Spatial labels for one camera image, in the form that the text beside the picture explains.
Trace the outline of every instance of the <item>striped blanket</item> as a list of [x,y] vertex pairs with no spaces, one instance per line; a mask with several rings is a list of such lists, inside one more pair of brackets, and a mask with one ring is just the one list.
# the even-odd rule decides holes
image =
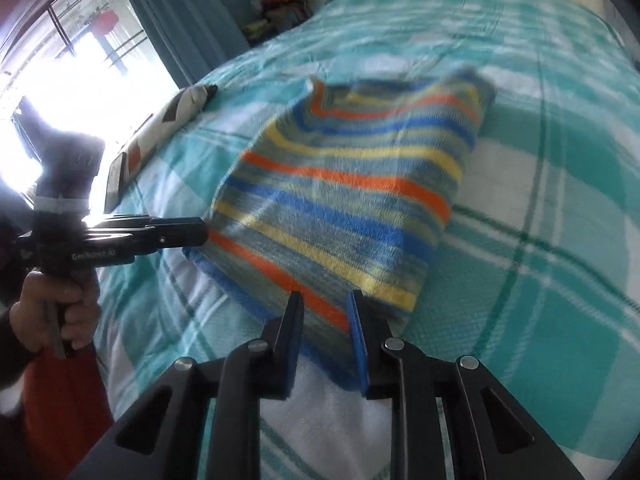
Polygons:
[[384,302],[379,314],[404,328],[494,89],[473,70],[311,85],[242,152],[209,241],[185,252],[260,320],[302,291],[304,351],[354,388],[348,294]]

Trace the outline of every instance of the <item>blue stripe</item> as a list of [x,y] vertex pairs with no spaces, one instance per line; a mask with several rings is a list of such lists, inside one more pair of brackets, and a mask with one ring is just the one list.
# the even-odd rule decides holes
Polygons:
[[[257,182],[261,186],[269,186],[274,189],[295,189],[297,196],[310,202],[314,202],[316,200],[316,192],[321,194],[334,192],[330,189],[330,183],[314,183],[309,177],[300,176],[290,180],[279,181],[277,179],[278,175],[265,176],[265,174],[262,173],[265,170],[255,166],[247,164],[242,169],[244,171],[236,171],[236,174],[234,175],[242,181]],[[308,192],[298,192],[297,190],[304,190]],[[239,206],[244,211],[260,210],[262,212],[260,218],[263,221],[272,225],[286,225],[290,229],[290,234],[312,245],[326,245],[325,240],[323,240],[321,236],[326,236],[328,232],[341,234],[340,227],[324,223],[322,223],[322,225],[326,226],[326,228],[323,228],[322,234],[320,234],[318,229],[308,228],[310,222],[316,220],[315,216],[302,216],[301,219],[300,213],[294,209],[282,207],[264,209],[264,200],[262,197],[244,193],[235,187],[225,189],[225,200],[234,206]],[[362,204],[363,207],[351,208],[346,207],[346,204]],[[380,210],[395,211],[404,218],[413,219],[414,222],[412,223],[415,224],[415,228],[409,228],[407,225],[394,225],[399,228],[401,227],[404,231],[420,238],[420,240],[428,245],[431,245],[430,238],[422,235],[426,230],[436,237],[440,237],[440,234],[443,231],[434,215],[431,214],[421,203],[416,202],[411,198],[405,198],[399,195],[344,187],[342,188],[339,201],[333,203],[320,203],[320,205],[336,208],[345,214],[362,216],[364,218],[373,218],[381,222],[383,221],[378,217],[378,212]],[[340,252],[340,249],[334,248],[333,246],[327,247],[326,250],[327,252],[333,253],[335,256],[340,257],[340,254],[344,256],[344,254]],[[358,255],[360,264],[363,264],[366,260],[376,261],[383,264],[388,269],[396,267],[399,261],[404,261],[404,258],[399,256],[396,251],[372,251],[371,244],[369,243],[352,246],[352,250]]]
[[349,318],[349,327],[351,329],[351,346],[353,348],[353,356],[356,358],[360,393],[365,397],[367,395],[367,390],[369,389],[369,370],[367,367],[367,355],[364,347],[362,326],[360,325],[360,320],[356,316],[353,292],[349,295],[349,299],[347,301],[347,316]]
[[[187,259],[191,260],[202,272],[216,280],[218,285],[227,294],[249,311],[249,314],[260,322],[273,319],[273,314],[269,312],[263,304],[250,296],[244,288],[231,280],[222,270],[210,262],[199,248],[184,247],[182,252]],[[322,352],[317,346],[309,343],[305,338],[303,338],[302,344],[300,345],[300,353],[309,357],[315,364],[325,370],[329,378],[343,390],[351,391],[358,388],[358,378],[351,361],[336,361],[331,358],[330,355]]]
[[417,116],[407,118],[404,121],[396,121],[393,123],[384,124],[376,128],[360,127],[357,130],[352,130],[349,128],[343,128],[341,126],[332,127],[327,124],[322,124],[323,122],[325,122],[322,119],[319,119],[318,122],[313,125],[306,124],[305,111],[307,110],[307,105],[308,100],[305,99],[297,103],[291,110],[291,116],[293,117],[293,120],[295,120],[296,126],[304,132],[321,132],[326,135],[375,135],[386,134],[392,131],[406,130],[409,128],[432,126],[434,128],[445,128],[458,134],[460,138],[467,143],[470,149],[473,149],[476,144],[476,136],[472,132],[467,130],[464,126],[458,124],[451,118]]
[[392,225],[382,224],[370,218],[343,213],[336,209],[310,202],[281,189],[251,184],[232,174],[226,178],[226,185],[316,216],[329,224],[363,237],[373,238],[379,243],[402,249],[427,263],[430,263],[433,259],[433,249],[429,244],[411,233]]

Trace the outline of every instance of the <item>sleeve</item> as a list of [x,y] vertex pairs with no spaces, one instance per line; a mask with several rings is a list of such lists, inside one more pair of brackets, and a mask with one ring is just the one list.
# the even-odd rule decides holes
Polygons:
[[0,315],[0,390],[14,384],[36,355],[18,341],[9,323],[9,311]]

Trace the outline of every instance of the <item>metal screw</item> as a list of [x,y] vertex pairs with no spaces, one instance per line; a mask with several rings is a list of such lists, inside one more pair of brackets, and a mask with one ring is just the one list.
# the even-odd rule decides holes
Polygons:
[[249,352],[262,353],[269,349],[269,343],[264,339],[253,339],[249,341],[247,348],[249,349]]
[[174,368],[176,370],[178,370],[179,372],[186,372],[194,364],[195,364],[195,361],[193,359],[191,359],[190,357],[178,357],[174,361]]
[[460,358],[460,366],[466,368],[467,370],[475,370],[480,365],[478,359],[473,357],[472,355],[463,355]]
[[397,337],[390,337],[385,341],[385,347],[389,350],[402,350],[404,348],[404,341]]

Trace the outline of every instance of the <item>turquoise plaid bedspread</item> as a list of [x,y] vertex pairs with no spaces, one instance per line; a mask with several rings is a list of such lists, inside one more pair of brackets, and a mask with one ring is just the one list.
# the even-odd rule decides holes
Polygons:
[[[586,478],[606,478],[640,431],[640,76],[588,10],[334,0],[205,78],[216,99],[119,212],[204,215],[241,150],[311,77],[413,80],[461,64],[498,94],[402,336],[437,358],[482,359]],[[179,250],[100,280],[95,342],[116,416],[178,356],[224,356],[260,332]],[[302,358],[292,399],[262,406],[263,478],[386,478],[389,416]]]

